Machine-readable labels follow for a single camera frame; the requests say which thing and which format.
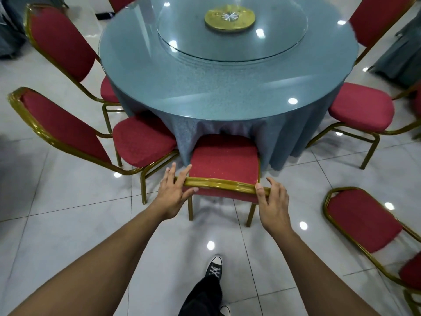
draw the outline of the black pants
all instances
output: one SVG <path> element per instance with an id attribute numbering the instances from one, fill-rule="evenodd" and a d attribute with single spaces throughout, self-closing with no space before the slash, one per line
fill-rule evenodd
<path id="1" fill-rule="evenodd" d="M 206 276 L 187 296 L 178 316 L 218 316 L 222 290 L 216 276 Z"/>

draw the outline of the forearm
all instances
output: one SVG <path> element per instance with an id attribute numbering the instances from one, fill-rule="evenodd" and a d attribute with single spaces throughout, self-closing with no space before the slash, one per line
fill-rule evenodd
<path id="1" fill-rule="evenodd" d="M 379 316 L 295 233 L 274 235 L 309 316 Z"/>
<path id="2" fill-rule="evenodd" d="M 11 316 L 113 315 L 161 220 L 151 204 L 46 282 Z"/>

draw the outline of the black sneaker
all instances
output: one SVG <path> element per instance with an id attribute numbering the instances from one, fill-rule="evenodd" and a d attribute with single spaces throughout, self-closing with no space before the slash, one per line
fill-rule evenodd
<path id="1" fill-rule="evenodd" d="M 215 256 L 206 270 L 205 276 L 213 275 L 218 277 L 218 280 L 221 280 L 222 277 L 222 258 Z"/>
<path id="2" fill-rule="evenodd" d="M 219 316 L 231 316 L 231 310 L 228 306 L 222 306 L 219 310 Z"/>

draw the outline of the gold centerpiece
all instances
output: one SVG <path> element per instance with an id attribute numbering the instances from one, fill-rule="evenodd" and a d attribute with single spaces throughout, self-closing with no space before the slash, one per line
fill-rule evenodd
<path id="1" fill-rule="evenodd" d="M 222 32 L 245 30 L 252 26 L 255 20 L 256 16 L 252 10 L 235 4 L 209 10 L 205 15 L 206 24 Z"/>

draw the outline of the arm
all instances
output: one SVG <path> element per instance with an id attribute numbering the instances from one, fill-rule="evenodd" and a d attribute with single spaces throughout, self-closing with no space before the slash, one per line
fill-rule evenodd
<path id="1" fill-rule="evenodd" d="M 191 167 L 183 170 L 174 183 L 173 163 L 147 209 L 38 288 L 10 316 L 112 316 L 156 228 L 163 220 L 175 217 L 198 190 L 195 187 L 182 192 Z"/>
<path id="2" fill-rule="evenodd" d="M 289 196 L 273 178 L 269 199 L 256 184 L 259 215 L 291 270 L 309 316 L 379 316 L 361 297 L 327 267 L 292 230 L 288 214 Z"/>

